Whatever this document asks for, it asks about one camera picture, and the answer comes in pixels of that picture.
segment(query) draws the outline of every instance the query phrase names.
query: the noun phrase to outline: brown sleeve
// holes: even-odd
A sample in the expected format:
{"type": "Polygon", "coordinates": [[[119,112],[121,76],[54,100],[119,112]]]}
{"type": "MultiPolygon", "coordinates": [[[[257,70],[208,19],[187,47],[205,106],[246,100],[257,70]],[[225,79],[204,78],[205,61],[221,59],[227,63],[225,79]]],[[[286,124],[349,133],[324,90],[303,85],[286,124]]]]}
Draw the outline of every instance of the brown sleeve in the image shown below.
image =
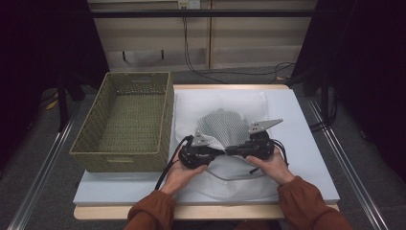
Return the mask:
{"type": "Polygon", "coordinates": [[[128,212],[125,230],[170,230],[173,222],[175,200],[161,191],[153,191],[137,202],[128,212]]]}
{"type": "Polygon", "coordinates": [[[289,229],[351,229],[340,212],[326,206],[319,189],[299,176],[280,186],[278,192],[289,229]]]}

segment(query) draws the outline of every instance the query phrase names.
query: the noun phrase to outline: person's left hand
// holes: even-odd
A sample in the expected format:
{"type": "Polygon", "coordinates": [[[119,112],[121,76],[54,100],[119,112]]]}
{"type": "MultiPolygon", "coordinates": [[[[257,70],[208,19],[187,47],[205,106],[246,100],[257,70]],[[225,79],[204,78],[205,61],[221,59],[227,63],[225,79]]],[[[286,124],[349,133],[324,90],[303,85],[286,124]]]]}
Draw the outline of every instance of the person's left hand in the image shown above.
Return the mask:
{"type": "Polygon", "coordinates": [[[178,152],[176,152],[173,162],[175,162],[172,167],[170,167],[167,175],[167,181],[165,185],[161,188],[161,192],[166,193],[170,196],[175,195],[177,192],[182,190],[197,174],[203,173],[207,169],[207,165],[199,166],[198,168],[191,170],[182,165],[179,161],[178,152]]]}

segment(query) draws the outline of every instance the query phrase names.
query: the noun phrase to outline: wicker basket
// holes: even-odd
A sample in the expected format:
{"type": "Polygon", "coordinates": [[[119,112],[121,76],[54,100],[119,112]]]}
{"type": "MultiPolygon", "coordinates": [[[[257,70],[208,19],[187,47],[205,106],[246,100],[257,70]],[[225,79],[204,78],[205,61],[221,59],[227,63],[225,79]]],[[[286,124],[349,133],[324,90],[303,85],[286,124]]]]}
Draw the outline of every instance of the wicker basket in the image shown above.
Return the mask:
{"type": "Polygon", "coordinates": [[[156,172],[168,163],[170,73],[107,73],[70,154],[89,172],[156,172]]]}

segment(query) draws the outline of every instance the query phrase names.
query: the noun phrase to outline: hand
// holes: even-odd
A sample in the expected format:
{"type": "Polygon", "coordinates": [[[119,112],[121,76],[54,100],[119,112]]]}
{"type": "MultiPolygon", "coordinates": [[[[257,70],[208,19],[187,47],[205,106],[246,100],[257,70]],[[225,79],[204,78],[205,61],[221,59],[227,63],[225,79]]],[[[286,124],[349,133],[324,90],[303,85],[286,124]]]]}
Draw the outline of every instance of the hand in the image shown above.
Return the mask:
{"type": "Polygon", "coordinates": [[[267,160],[258,159],[255,156],[247,156],[247,161],[258,166],[263,173],[274,179],[279,185],[292,181],[295,176],[284,163],[281,151],[274,149],[274,154],[267,160]]]}
{"type": "Polygon", "coordinates": [[[170,167],[167,175],[167,181],[165,185],[161,188],[161,192],[166,193],[170,196],[175,195],[177,192],[182,190],[197,174],[203,173],[207,169],[207,165],[199,166],[198,168],[191,170],[182,165],[179,161],[178,152],[176,152],[173,162],[175,162],[172,167],[170,167]]]}

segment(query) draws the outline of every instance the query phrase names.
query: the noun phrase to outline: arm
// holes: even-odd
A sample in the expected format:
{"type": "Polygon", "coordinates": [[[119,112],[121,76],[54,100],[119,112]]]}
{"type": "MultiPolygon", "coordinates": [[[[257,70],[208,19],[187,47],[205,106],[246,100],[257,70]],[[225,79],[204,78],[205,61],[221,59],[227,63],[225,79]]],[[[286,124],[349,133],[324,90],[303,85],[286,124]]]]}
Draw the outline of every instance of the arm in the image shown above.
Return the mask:
{"type": "Polygon", "coordinates": [[[173,159],[175,163],[170,167],[165,185],[160,191],[153,191],[130,209],[125,230],[171,228],[176,203],[172,197],[182,190],[192,177],[207,169],[206,165],[194,170],[187,169],[178,159],[176,152],[173,159]]]}
{"type": "Polygon", "coordinates": [[[325,205],[314,185],[290,172],[279,149],[275,148],[273,156],[266,161],[254,156],[247,156],[247,160],[280,185],[279,202],[289,229],[351,229],[342,214],[325,205]]]}

